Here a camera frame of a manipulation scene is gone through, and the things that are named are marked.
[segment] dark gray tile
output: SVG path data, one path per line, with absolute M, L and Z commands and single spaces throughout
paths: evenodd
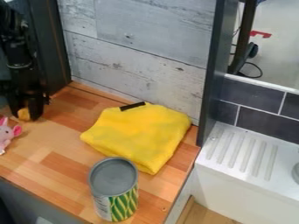
M 299 144 L 299 122 L 250 108 L 240 108 L 237 126 Z
M 299 95 L 286 95 L 286 99 L 282 107 L 282 115 L 299 119 Z
M 234 125 L 237 111 L 238 111 L 237 105 L 225 101 L 220 101 L 217 120 L 222 123 L 228 123 Z
M 224 80 L 221 92 L 221 100 L 273 113 L 278 113 L 282 98 L 281 91 L 230 79 Z

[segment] folded yellow cloth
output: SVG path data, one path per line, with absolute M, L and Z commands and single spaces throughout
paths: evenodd
M 140 171 L 156 174 L 172 157 L 190 125 L 187 115 L 146 103 L 124 111 L 103 110 L 80 139 L 109 157 L 127 158 Z

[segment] metal can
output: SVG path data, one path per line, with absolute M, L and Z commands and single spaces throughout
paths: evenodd
M 138 204 L 138 171 L 122 157 L 108 157 L 89 172 L 88 184 L 97 214 L 106 221 L 124 221 Z

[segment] pink toy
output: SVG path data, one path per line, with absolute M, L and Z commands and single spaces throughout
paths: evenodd
M 8 118 L 3 117 L 0 119 L 0 155 L 5 153 L 5 148 L 10 144 L 13 137 L 17 137 L 21 134 L 22 128 L 16 125 L 11 129 L 7 126 Z

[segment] gray can lid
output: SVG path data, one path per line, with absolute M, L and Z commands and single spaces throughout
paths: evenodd
M 88 183 L 94 196 L 118 196 L 129 191 L 137 181 L 136 167 L 126 158 L 108 157 L 95 164 Z

